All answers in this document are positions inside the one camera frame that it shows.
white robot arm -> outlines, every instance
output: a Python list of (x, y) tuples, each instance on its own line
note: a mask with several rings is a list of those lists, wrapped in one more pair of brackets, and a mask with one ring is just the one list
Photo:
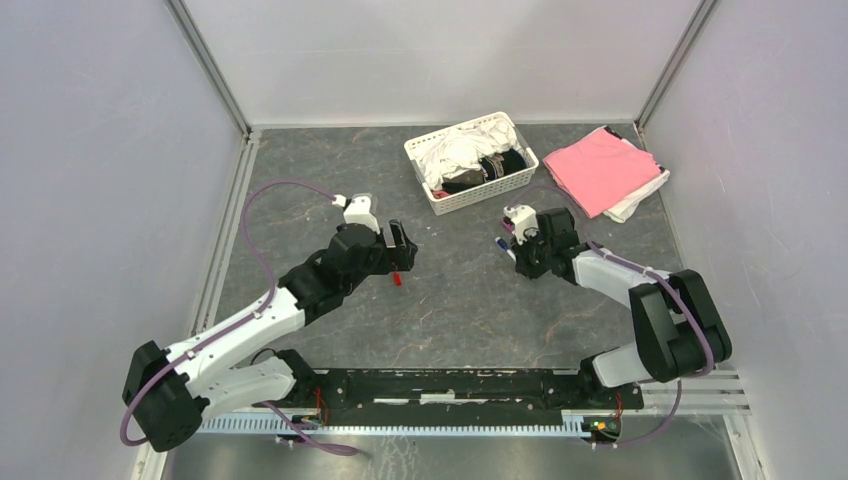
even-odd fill
[(396, 220), (388, 229), (379, 228), (370, 195), (349, 201), (337, 196), (333, 203), (344, 208), (345, 223), (326, 249), (280, 277), (264, 309), (260, 307), (270, 292), (203, 333), (164, 349), (150, 341), (136, 350), (123, 399), (127, 406), (136, 401), (133, 417), (154, 450), (180, 445), (203, 421), (221, 413), (292, 394), (297, 371), (278, 356), (249, 367), (233, 366), (338, 308), (368, 276), (412, 269), (418, 247)]
[[(533, 279), (551, 271), (631, 310), (636, 341), (583, 360), (580, 376), (587, 390), (649, 379), (668, 382), (730, 357), (730, 338), (697, 272), (641, 267), (601, 246), (581, 243), (566, 208), (537, 214), (517, 205), (504, 214), (505, 224), (514, 227), (516, 272)], [(675, 323), (672, 311), (684, 314), (687, 322)]]

white wall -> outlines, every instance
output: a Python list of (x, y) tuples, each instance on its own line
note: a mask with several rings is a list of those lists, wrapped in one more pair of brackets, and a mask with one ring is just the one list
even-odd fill
[(697, 0), (187, 0), (254, 124), (633, 119)]
[(848, 8), (722, 2), (647, 127), (776, 479), (845, 478)]
[(240, 135), (164, 2), (0, 11), (0, 478), (128, 478), (130, 357), (186, 332)]

white plastic basket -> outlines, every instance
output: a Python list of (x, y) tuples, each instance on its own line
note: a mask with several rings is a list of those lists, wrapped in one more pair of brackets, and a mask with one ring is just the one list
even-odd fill
[[(471, 129), (497, 119), (506, 120), (510, 125), (512, 125), (512, 128), (515, 129), (515, 136), (518, 139), (518, 145), (516, 145), (515, 150), (524, 157), (524, 161), (527, 162), (527, 168), (520, 172), (511, 173), (503, 178), (486, 182), (483, 185), (478, 185), (474, 188), (454, 193), (453, 195), (445, 198), (434, 197), (433, 192), (430, 191), (430, 188), (424, 181), (424, 175), (421, 173), (421, 169), (418, 168), (418, 162), (415, 161), (416, 150), (421, 148), (422, 145), (437, 142), (444, 138), (444, 136), (447, 135), (448, 130), (452, 128)], [(509, 115), (504, 112), (496, 112), (491, 115), (475, 118), (474, 120), (469, 120), (452, 127), (443, 128), (442, 130), (413, 138), (412, 140), (408, 140), (404, 143), (403, 148), (406, 150), (407, 156), (409, 156), (409, 161), (412, 162), (412, 168), (415, 169), (415, 175), (418, 177), (418, 181), (421, 182), (421, 188), (424, 190), (424, 195), (427, 196), (427, 201), (430, 202), (430, 206), (433, 207), (433, 212), (435, 212), (436, 215), (443, 215), (462, 207), (483, 201), (487, 198), (494, 197), (495, 195), (523, 187), (530, 183), (530, 177), (533, 176), (533, 173), (536, 172), (536, 168), (539, 167), (539, 159), (536, 158), (536, 154), (533, 153), (533, 149), (530, 148), (530, 145), (528, 145), (527, 141), (524, 140), (524, 137), (521, 136), (521, 132), (515, 128), (515, 123), (513, 123), (512, 119), (509, 118)]]

gray table surface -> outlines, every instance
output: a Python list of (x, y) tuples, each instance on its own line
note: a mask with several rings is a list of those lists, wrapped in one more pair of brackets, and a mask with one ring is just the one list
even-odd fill
[[(597, 125), (519, 125), (539, 159), (568, 146)], [(630, 125), (612, 126), (637, 143)], [(266, 130), (250, 180), (251, 191), (296, 177), (343, 195), (370, 192), (381, 222), (396, 218), (420, 251), (396, 287), (390, 277), (366, 280), (344, 305), (317, 322), (269, 343), (295, 348), (313, 367), (576, 367), (589, 355), (633, 340), (630, 313), (603, 295), (548, 274), (527, 280), (494, 243), (516, 192), (439, 216), (415, 179), (403, 143), (438, 127)], [(534, 183), (554, 185), (540, 166)], [(529, 194), (537, 210), (565, 205), (549, 192)], [(594, 239), (635, 262), (680, 268), (659, 195), (617, 224), (573, 211), (581, 238)], [(305, 189), (266, 192), (250, 212), (250, 232), (282, 275), (325, 248), (341, 214)], [(239, 237), (217, 318), (232, 315), (267, 288)]]

pink cloth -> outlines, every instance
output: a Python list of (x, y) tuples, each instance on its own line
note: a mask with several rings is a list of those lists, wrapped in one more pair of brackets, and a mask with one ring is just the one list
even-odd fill
[(557, 184), (594, 218), (660, 174), (654, 157), (598, 129), (544, 160)]

